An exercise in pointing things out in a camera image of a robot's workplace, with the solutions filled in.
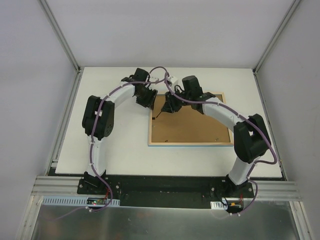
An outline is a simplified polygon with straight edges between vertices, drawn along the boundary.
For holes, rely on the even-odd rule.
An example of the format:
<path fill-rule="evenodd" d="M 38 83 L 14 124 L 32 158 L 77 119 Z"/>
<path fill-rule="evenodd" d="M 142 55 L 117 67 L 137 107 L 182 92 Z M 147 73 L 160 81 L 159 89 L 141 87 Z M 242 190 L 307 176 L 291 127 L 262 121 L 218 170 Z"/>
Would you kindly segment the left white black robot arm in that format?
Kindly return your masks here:
<path fill-rule="evenodd" d="M 106 185 L 107 137 L 115 123 L 115 110 L 122 103 L 135 97 L 136 103 L 144 108 L 154 109 L 158 91 L 150 89 L 150 74 L 137 68 L 133 75 L 121 80 L 119 86 L 105 97 L 91 95 L 86 103 L 82 127 L 89 141 L 89 160 L 86 171 L 78 183 L 77 193 L 81 195 L 102 195 L 111 188 Z"/>

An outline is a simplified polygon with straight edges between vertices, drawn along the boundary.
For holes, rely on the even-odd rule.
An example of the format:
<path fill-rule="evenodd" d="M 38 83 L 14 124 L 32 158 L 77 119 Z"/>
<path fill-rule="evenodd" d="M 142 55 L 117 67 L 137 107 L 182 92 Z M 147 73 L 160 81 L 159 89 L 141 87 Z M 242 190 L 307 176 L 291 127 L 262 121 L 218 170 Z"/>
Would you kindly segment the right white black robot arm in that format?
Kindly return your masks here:
<path fill-rule="evenodd" d="M 236 160 L 225 177 L 224 194 L 237 197 L 248 183 L 255 162 L 271 149 L 263 118 L 259 114 L 245 117 L 224 104 L 215 94 L 203 92 L 198 78 L 194 75 L 183 78 L 182 86 L 173 84 L 168 75 L 164 77 L 163 82 L 168 91 L 165 93 L 162 112 L 173 114 L 184 106 L 190 106 L 232 131 Z"/>

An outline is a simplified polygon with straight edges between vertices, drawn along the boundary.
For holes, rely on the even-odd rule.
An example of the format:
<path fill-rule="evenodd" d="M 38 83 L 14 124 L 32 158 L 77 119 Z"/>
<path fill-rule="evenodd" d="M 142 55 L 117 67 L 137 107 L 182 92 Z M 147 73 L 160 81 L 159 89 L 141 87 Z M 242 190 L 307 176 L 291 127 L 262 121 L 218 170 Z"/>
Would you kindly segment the blue wooden picture frame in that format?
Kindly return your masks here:
<path fill-rule="evenodd" d="M 162 113 L 165 96 L 155 98 L 154 109 L 149 113 L 148 145 L 160 147 L 233 146 L 233 134 L 218 120 L 203 115 L 190 106 L 176 113 Z"/>

